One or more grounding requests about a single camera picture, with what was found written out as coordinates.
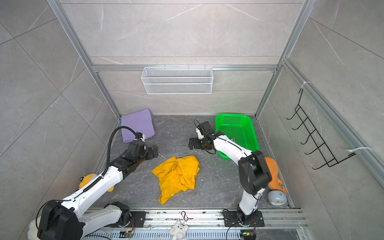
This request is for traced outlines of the yellow t-shirt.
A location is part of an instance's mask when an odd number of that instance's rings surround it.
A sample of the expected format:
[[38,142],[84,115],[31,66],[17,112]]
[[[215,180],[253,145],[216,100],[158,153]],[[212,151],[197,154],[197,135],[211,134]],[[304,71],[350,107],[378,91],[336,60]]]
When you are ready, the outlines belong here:
[[200,162],[194,156],[183,158],[171,158],[152,170],[154,176],[159,179],[161,195],[158,198],[160,204],[165,204],[179,192],[194,190],[196,177],[200,171]]

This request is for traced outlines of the green plastic basket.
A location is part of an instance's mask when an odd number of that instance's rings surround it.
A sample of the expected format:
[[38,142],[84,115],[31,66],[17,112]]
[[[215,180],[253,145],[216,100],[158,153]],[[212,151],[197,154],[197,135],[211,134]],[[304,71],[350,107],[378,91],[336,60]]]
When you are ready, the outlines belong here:
[[259,144],[252,119],[240,114],[219,114],[215,118],[216,132],[224,135],[237,145],[252,152],[259,151]]

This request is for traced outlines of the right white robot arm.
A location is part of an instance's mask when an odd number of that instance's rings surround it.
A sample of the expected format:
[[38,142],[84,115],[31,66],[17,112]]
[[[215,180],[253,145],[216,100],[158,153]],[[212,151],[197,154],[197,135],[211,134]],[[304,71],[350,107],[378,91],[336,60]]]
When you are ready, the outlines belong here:
[[257,215],[258,204],[266,187],[272,181],[272,175],[261,151],[250,151],[230,140],[222,132],[198,134],[190,138],[191,150],[216,150],[224,153],[238,166],[239,178],[244,189],[242,199],[237,207],[237,222],[248,225]]

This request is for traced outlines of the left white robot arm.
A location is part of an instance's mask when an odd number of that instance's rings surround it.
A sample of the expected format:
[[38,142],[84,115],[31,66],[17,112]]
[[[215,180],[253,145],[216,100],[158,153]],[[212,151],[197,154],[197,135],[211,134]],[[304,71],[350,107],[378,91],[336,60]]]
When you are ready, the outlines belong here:
[[148,147],[143,140],[134,140],[127,149],[110,162],[95,179],[63,200],[50,200],[42,208],[39,223],[29,230],[29,239],[80,240],[98,229],[122,222],[129,223],[129,208],[112,203],[105,209],[87,215],[86,211],[104,193],[133,173],[146,160],[159,156],[156,145]]

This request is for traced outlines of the folded purple t-shirt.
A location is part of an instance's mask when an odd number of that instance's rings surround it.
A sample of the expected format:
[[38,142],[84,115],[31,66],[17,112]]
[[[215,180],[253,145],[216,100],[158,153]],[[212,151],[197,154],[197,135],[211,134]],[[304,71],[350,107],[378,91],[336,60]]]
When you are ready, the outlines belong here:
[[121,126],[129,127],[134,132],[142,133],[145,139],[152,138],[156,132],[153,126],[153,118],[149,109],[144,109],[120,119]]

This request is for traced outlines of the yellow plush toy red dress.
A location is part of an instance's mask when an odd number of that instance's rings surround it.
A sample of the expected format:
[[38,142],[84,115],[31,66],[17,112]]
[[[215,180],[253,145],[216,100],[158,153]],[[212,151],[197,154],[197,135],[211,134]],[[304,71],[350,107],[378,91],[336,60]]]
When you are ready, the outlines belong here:
[[82,189],[85,187],[87,184],[89,184],[91,181],[96,179],[97,175],[96,174],[89,174],[87,176],[84,176],[81,178],[81,183],[79,185],[79,189]]

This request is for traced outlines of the small white plush toy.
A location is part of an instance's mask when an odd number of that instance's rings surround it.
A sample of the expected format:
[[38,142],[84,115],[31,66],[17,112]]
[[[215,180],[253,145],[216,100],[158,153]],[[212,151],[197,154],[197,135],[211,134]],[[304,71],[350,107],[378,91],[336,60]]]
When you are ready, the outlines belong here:
[[188,229],[188,225],[183,225],[180,220],[176,220],[176,223],[170,229],[171,240],[183,240],[187,235]]

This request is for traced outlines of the orange plush toy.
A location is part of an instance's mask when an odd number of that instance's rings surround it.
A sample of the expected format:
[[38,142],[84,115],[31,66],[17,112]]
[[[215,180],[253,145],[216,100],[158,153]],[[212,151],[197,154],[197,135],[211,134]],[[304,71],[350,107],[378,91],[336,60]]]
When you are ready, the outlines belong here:
[[269,157],[265,157],[265,160],[272,176],[272,180],[269,182],[268,187],[272,191],[281,191],[286,195],[287,194],[286,188],[283,186],[282,180],[278,177],[279,166],[277,162],[274,159]]

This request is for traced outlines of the grey round plush head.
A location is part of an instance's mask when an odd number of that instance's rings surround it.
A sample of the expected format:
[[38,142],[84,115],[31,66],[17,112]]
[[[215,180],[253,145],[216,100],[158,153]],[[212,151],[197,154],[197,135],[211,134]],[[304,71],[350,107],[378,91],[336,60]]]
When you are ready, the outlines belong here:
[[275,208],[283,208],[288,204],[288,198],[282,191],[269,191],[267,194],[268,204]]

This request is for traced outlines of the white plush bear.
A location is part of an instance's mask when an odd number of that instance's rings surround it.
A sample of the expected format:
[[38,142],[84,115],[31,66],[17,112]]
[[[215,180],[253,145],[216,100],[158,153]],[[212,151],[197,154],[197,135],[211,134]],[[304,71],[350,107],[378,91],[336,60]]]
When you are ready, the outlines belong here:
[[40,240],[38,238],[38,229],[36,227],[36,221],[35,220],[30,222],[27,236],[28,236],[28,240]]

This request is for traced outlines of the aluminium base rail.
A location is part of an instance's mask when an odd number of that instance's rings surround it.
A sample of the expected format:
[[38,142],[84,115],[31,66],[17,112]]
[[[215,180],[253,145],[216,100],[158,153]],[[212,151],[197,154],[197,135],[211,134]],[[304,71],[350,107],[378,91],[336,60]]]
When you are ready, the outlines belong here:
[[134,224],[110,225],[85,236],[86,240],[170,240],[177,221],[189,228],[186,240],[311,240],[299,209],[261,209],[245,222],[235,210],[132,210]]

